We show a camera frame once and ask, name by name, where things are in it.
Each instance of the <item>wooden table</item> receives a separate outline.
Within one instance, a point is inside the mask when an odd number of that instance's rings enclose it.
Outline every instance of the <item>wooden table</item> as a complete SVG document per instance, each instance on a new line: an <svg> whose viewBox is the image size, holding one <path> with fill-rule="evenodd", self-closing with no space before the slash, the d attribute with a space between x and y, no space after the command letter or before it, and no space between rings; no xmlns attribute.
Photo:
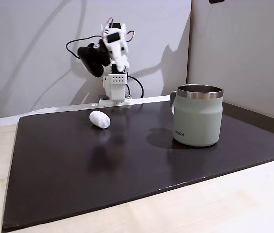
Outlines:
<svg viewBox="0 0 274 233"><path fill-rule="evenodd" d="M167 98L143 101L164 101ZM0 126L0 232L16 134L16 124L11 123L15 119L0 121L5 124ZM274 162L17 232L273 233Z"/></svg>

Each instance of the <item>mug handle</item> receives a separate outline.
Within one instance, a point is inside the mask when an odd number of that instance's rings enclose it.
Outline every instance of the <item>mug handle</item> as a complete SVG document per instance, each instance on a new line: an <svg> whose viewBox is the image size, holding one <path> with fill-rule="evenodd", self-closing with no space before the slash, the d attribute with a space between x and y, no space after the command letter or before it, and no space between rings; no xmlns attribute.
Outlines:
<svg viewBox="0 0 274 233"><path fill-rule="evenodd" d="M173 103L175 101L176 96L177 96L177 91L171 92L171 94L170 94L170 109L171 109L172 114L175 113L175 107L173 106Z"/></svg>

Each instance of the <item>mug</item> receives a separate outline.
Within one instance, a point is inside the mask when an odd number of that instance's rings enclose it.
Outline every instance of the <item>mug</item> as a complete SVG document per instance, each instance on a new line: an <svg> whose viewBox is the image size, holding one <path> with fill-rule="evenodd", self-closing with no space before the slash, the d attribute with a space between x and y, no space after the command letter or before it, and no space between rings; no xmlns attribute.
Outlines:
<svg viewBox="0 0 274 233"><path fill-rule="evenodd" d="M173 137L194 147L218 142L222 119L223 89L214 86L187 84L170 95L174 114Z"/></svg>

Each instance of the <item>white wall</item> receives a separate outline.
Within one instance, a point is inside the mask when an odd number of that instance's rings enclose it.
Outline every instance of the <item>white wall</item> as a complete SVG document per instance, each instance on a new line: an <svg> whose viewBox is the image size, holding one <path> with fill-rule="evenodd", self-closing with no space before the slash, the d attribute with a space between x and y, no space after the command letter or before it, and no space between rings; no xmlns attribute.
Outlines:
<svg viewBox="0 0 274 233"><path fill-rule="evenodd" d="M130 75L145 96L169 94L186 80L190 10L190 0L0 0L0 117L97 102L101 79L65 44L100 34L111 16L136 32L128 43ZM138 98L138 84L129 85Z"/></svg>
<svg viewBox="0 0 274 233"><path fill-rule="evenodd" d="M274 0L193 0L190 83L274 117Z"/></svg>

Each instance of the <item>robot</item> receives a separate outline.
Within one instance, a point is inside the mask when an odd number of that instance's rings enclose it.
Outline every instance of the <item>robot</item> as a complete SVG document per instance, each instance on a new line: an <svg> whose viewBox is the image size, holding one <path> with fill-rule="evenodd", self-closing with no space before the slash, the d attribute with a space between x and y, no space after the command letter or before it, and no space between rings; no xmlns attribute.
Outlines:
<svg viewBox="0 0 274 233"><path fill-rule="evenodd" d="M101 26L101 39L98 43L91 43L87 47L78 49L78 56L87 70L95 77L103 76L105 95L99 96L102 107L126 105L131 97L125 93L125 85L129 72L128 46L124 23L113 23L111 17L105 26Z"/></svg>

